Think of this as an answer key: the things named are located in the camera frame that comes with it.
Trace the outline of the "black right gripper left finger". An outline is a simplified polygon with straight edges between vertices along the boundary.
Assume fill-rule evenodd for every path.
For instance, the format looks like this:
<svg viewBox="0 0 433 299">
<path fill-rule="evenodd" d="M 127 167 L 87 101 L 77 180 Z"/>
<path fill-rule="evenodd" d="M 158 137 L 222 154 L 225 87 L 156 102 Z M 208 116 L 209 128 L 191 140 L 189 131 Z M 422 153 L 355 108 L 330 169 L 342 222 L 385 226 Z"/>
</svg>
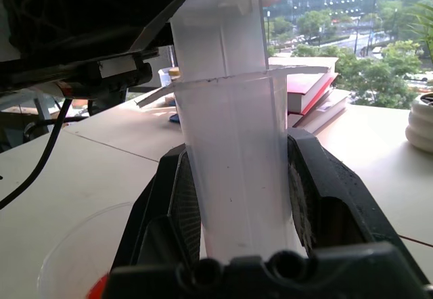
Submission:
<svg viewBox="0 0 433 299">
<path fill-rule="evenodd" d="M 191 267 L 200 258 L 200 238 L 200 209 L 187 151 L 173 148 L 161 157 L 133 204 L 114 266 Z"/>
</svg>

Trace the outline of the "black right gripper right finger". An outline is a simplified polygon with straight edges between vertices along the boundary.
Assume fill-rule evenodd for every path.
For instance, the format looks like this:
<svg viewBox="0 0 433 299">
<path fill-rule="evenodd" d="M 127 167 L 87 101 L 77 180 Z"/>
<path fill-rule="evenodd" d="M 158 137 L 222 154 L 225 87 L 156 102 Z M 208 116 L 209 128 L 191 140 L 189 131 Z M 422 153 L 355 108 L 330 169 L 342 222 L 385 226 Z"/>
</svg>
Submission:
<svg viewBox="0 0 433 299">
<path fill-rule="evenodd" d="M 368 188 L 303 129 L 289 128 L 288 176 L 294 226 L 307 254 L 318 248 L 403 243 Z"/>
</svg>

